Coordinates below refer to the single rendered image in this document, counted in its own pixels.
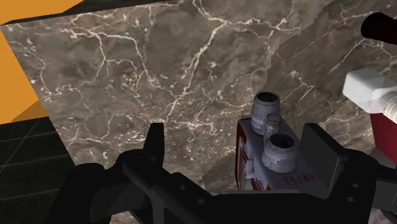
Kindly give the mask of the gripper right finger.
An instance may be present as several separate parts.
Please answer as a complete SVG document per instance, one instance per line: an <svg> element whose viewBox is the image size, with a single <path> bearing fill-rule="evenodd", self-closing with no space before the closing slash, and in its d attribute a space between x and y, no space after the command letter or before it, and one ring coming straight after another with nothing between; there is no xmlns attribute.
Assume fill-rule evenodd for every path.
<svg viewBox="0 0 397 224"><path fill-rule="evenodd" d="M324 184L324 218L331 224L368 224L373 208L397 224L397 168L341 146L316 123L303 126L300 152Z"/></svg>

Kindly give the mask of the black cylindrical object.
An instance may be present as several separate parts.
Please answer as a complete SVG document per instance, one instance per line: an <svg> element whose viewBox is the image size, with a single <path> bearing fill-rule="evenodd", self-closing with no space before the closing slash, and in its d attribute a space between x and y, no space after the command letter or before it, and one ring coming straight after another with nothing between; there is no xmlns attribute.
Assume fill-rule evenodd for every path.
<svg viewBox="0 0 397 224"><path fill-rule="evenodd" d="M397 19L381 12L367 16L361 24L360 32L364 38L397 46Z"/></svg>

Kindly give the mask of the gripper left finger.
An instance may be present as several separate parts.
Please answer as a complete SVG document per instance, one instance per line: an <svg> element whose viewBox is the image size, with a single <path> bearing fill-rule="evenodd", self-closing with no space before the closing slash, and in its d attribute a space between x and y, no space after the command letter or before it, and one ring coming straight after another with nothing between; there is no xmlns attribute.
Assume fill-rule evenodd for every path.
<svg viewBox="0 0 397 224"><path fill-rule="evenodd" d="M110 224L130 212L140 224L216 224L214 197L162 166L164 125L152 123L143 148L124 151L109 169L75 166L59 189L45 224Z"/></svg>

